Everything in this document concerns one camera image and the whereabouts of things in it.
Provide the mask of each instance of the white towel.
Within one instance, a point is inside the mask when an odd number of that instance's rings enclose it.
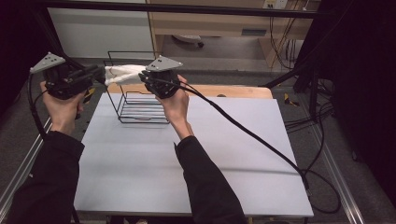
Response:
[[[106,66],[106,82],[108,86],[111,83],[118,85],[137,84],[141,83],[139,73],[146,70],[146,66],[127,64],[119,66]]]

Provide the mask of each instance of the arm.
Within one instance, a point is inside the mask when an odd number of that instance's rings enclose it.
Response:
[[[176,154],[184,170],[196,223],[247,223],[233,189],[196,137],[182,139]]]
[[[84,146],[69,136],[84,93],[68,100],[43,94],[52,126],[32,170],[14,194],[7,224],[70,223],[78,182],[78,161]]]
[[[179,79],[182,83],[187,82],[181,76]],[[189,95],[178,90],[171,98],[157,99],[181,140],[176,154],[184,170],[195,223],[247,223],[233,189],[194,137],[187,122]]]

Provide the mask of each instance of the black sleeve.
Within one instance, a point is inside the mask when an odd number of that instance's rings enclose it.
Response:
[[[184,170],[195,223],[247,223],[233,189],[196,137],[184,138],[176,154]]]
[[[30,174],[14,194],[7,224],[69,224],[83,149],[76,139],[49,132]]]

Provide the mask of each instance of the person's right hand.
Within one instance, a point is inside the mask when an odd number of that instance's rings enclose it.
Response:
[[[185,87],[187,79],[181,75],[177,75],[181,82],[181,86]],[[169,98],[157,100],[163,105],[163,110],[166,118],[171,122],[175,128],[180,140],[193,135],[190,124],[187,122],[187,112],[189,109],[189,95],[182,89],[178,89],[177,92]]]

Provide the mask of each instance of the hand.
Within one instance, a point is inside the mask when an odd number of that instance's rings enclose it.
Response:
[[[177,75],[181,82],[181,86],[186,87],[187,79],[181,75]],[[170,98],[156,99],[163,105],[166,118],[171,122],[178,137],[181,139],[193,135],[190,124],[187,122],[187,112],[189,109],[189,95],[182,89],[178,89],[177,92]]]
[[[46,91],[45,82],[40,83],[42,91]],[[47,92],[43,93],[43,102],[49,111],[49,116],[52,121],[51,131],[57,131],[70,135],[75,129],[75,118],[77,113],[83,111],[81,99],[84,98],[85,92],[68,99],[60,100],[49,95]]]

